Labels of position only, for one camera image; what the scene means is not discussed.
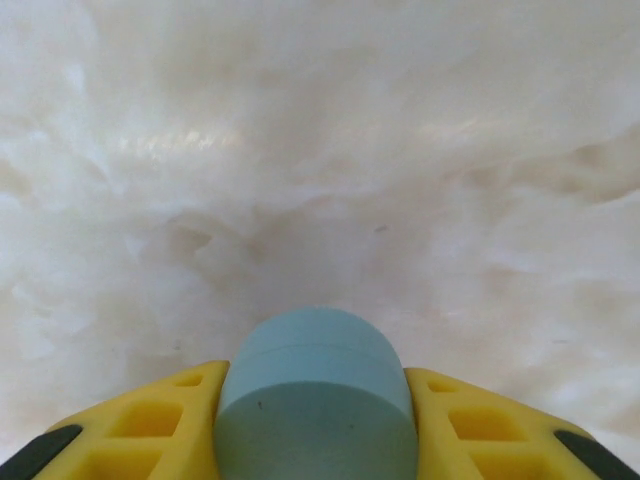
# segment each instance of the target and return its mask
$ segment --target white fluffy surface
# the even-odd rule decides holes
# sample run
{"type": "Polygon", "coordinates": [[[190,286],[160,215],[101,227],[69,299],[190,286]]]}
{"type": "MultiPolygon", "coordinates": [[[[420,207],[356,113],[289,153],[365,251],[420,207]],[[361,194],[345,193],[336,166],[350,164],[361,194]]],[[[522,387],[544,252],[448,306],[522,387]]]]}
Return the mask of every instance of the white fluffy surface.
{"type": "Polygon", "coordinates": [[[0,457],[308,304],[640,469],[640,10],[2,0],[0,457]]]}

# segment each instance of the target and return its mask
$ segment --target light blue cylinder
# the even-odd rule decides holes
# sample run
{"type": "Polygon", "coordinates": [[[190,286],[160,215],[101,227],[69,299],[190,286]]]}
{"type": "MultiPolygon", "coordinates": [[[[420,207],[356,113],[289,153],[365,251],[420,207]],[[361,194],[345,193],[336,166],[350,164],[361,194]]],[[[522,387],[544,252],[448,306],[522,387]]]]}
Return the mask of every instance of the light blue cylinder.
{"type": "Polygon", "coordinates": [[[256,328],[214,427],[223,480],[414,480],[411,394],[389,341],[355,315],[306,308],[256,328]]]}

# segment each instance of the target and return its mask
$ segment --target yellow plastic part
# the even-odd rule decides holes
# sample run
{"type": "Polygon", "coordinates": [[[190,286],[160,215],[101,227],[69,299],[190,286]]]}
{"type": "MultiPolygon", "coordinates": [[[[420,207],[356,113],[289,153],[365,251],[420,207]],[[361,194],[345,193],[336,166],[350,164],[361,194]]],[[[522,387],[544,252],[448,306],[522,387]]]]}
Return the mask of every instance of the yellow plastic part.
{"type": "Polygon", "coordinates": [[[185,370],[78,413],[84,430],[36,480],[219,480],[213,419],[229,362],[185,370]]]}
{"type": "MultiPolygon", "coordinates": [[[[221,480],[213,421],[229,367],[211,362],[69,417],[80,436],[36,480],[221,480]]],[[[430,370],[405,370],[417,480],[597,480],[553,435],[584,430],[430,370]]]]}
{"type": "Polygon", "coordinates": [[[555,438],[584,430],[430,370],[405,370],[420,461],[417,480],[599,480],[555,438]]]}

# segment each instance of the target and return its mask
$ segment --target rectangular hole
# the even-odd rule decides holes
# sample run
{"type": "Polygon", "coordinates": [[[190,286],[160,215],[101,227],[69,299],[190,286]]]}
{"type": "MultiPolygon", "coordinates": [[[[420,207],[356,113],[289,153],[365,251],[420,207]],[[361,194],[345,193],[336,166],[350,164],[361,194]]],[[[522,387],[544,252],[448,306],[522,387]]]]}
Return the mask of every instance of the rectangular hole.
{"type": "Polygon", "coordinates": [[[456,387],[454,387],[453,385],[449,385],[442,380],[429,380],[427,385],[429,386],[429,390],[435,393],[450,393],[458,391],[456,387]]]}
{"type": "Polygon", "coordinates": [[[180,418],[182,405],[158,401],[137,402],[120,418],[111,437],[170,437],[180,418]]]}
{"type": "Polygon", "coordinates": [[[494,408],[454,409],[449,412],[449,420],[461,440],[525,440],[515,422],[494,408]]]}
{"type": "Polygon", "coordinates": [[[98,451],[69,480],[147,480],[161,455],[154,451],[98,451]]]}
{"type": "Polygon", "coordinates": [[[197,387],[202,383],[202,375],[195,374],[178,380],[174,385],[176,387],[197,387]]]}
{"type": "Polygon", "coordinates": [[[535,454],[471,455],[484,480],[561,480],[543,457],[535,454]]]}

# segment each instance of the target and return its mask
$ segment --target black rubber pad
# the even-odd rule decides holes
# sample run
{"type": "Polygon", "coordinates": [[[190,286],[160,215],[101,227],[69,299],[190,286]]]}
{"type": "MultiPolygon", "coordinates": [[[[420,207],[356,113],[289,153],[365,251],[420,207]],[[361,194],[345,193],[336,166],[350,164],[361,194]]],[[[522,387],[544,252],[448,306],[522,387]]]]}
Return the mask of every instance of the black rubber pad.
{"type": "Polygon", "coordinates": [[[640,475],[595,440],[566,430],[558,430],[555,436],[600,480],[640,480],[640,475]]]}
{"type": "Polygon", "coordinates": [[[33,480],[81,432],[80,425],[67,425],[34,438],[0,466],[0,480],[33,480]]]}

